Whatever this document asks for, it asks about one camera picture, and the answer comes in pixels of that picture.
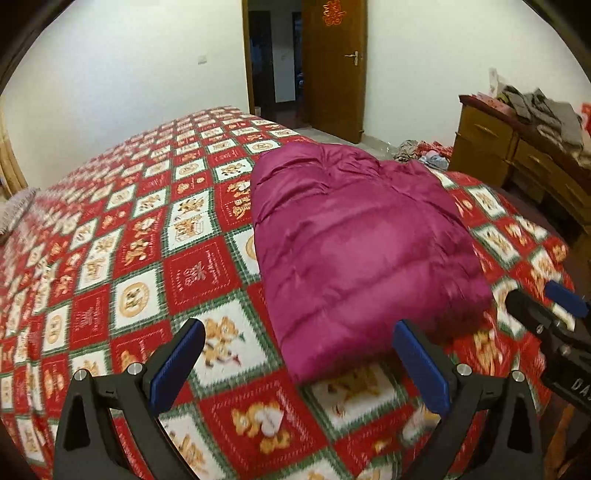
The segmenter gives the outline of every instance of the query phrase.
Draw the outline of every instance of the wooden dresser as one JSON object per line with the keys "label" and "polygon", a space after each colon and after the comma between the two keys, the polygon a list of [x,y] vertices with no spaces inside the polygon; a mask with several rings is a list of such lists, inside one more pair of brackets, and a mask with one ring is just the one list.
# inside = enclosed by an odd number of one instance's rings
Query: wooden dresser
{"label": "wooden dresser", "polygon": [[591,279],[591,171],[497,100],[462,95],[460,101],[449,170],[491,186],[517,186],[569,243]]}

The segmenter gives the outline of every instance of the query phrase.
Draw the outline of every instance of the folded puffer jacket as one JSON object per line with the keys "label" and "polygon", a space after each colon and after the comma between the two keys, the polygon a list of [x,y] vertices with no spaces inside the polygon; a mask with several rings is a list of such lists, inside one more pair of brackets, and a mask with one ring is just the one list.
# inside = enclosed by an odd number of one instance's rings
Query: folded puffer jacket
{"label": "folded puffer jacket", "polygon": [[416,161],[293,142],[261,156],[251,189],[267,308],[298,383],[388,351],[400,319],[455,335],[491,305],[453,199]]}

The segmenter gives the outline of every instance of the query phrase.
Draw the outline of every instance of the blue gripper pad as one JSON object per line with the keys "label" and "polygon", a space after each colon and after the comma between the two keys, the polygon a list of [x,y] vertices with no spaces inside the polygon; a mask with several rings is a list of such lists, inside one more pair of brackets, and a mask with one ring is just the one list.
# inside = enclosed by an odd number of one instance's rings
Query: blue gripper pad
{"label": "blue gripper pad", "polygon": [[575,317],[585,318],[589,313],[589,307],[581,297],[554,280],[550,280],[546,284],[544,295]]}
{"label": "blue gripper pad", "polygon": [[447,381],[404,321],[395,325],[392,345],[426,407],[442,417],[447,415],[452,406]]}
{"label": "blue gripper pad", "polygon": [[183,335],[183,329],[186,330],[181,341],[151,381],[149,402],[154,415],[172,408],[193,365],[203,351],[205,327],[196,319],[189,319],[186,323],[189,325],[183,325],[177,333]]}

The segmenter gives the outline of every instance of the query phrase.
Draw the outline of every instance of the white wall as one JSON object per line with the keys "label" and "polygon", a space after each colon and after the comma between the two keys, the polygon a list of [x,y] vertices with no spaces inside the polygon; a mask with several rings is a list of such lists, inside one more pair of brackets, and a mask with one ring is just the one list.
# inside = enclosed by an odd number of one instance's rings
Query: white wall
{"label": "white wall", "polygon": [[301,12],[302,0],[248,0],[249,10],[271,12],[275,101],[296,99],[292,12]]}
{"label": "white wall", "polygon": [[16,158],[40,187],[187,113],[247,111],[241,0],[76,0],[2,96]]}
{"label": "white wall", "polygon": [[558,34],[522,0],[368,0],[365,133],[452,145],[459,94],[487,92],[488,69],[580,110],[591,84]]}

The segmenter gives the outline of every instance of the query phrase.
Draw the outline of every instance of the checkered pattern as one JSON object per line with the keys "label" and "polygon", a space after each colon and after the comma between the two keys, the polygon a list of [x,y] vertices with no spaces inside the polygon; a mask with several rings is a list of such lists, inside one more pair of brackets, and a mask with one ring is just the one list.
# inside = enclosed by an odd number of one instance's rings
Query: checkered pattern
{"label": "checkered pattern", "polygon": [[[309,140],[231,107],[202,111],[130,138],[37,195],[0,251],[0,414],[40,477],[51,477],[75,370],[145,362],[188,317],[206,325],[206,346],[161,422],[201,479],[337,480],[372,469],[386,478],[414,459],[437,418],[392,358],[300,389],[283,365],[249,175],[262,152],[291,141]],[[556,238],[470,177],[435,174],[500,304],[519,283],[538,298],[541,278],[570,286]],[[482,325],[450,356],[486,374],[521,368],[543,407],[531,336],[496,305]],[[134,472],[150,478],[124,418],[114,423]],[[481,427],[477,419],[466,451]]]}

